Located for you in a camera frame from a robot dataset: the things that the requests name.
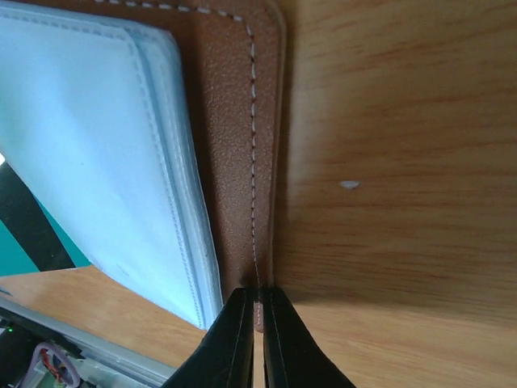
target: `black stripe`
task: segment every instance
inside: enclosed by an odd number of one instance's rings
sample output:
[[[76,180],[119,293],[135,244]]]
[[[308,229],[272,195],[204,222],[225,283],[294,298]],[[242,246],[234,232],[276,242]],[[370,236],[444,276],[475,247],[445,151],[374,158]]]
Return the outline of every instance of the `black stripe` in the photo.
[[[36,199],[6,162],[0,166],[0,221],[40,271],[75,267]]]

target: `brown leather wallet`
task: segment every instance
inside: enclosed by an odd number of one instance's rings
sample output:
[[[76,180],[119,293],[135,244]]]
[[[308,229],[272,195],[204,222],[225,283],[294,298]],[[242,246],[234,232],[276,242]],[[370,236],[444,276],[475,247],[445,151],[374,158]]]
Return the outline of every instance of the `brown leather wallet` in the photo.
[[[223,295],[272,283],[272,210],[285,28],[265,0],[20,0],[171,32],[183,61]],[[260,325],[260,305],[256,323]]]

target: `tabletop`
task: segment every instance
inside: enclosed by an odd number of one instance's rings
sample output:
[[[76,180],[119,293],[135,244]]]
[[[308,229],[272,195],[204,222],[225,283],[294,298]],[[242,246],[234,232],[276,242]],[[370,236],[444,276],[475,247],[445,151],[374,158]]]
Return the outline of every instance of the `tabletop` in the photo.
[[[517,386],[517,2],[280,6],[277,284],[358,387]],[[203,337],[95,268],[0,285],[173,366]]]

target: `white mark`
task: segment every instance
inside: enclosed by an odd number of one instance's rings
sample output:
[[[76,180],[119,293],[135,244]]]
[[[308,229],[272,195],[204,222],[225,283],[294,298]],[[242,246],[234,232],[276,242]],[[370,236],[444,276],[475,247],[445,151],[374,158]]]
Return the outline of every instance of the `white mark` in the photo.
[[[347,188],[348,190],[353,190],[360,185],[360,181],[358,180],[343,180],[341,183],[342,188]]]

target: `wooden table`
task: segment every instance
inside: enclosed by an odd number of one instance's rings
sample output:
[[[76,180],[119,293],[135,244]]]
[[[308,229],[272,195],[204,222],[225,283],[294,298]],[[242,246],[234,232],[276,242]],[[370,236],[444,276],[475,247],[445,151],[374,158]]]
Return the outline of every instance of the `wooden table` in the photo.
[[[358,387],[517,386],[517,3],[281,6],[278,283]],[[203,336],[94,268],[0,285],[175,366]]]

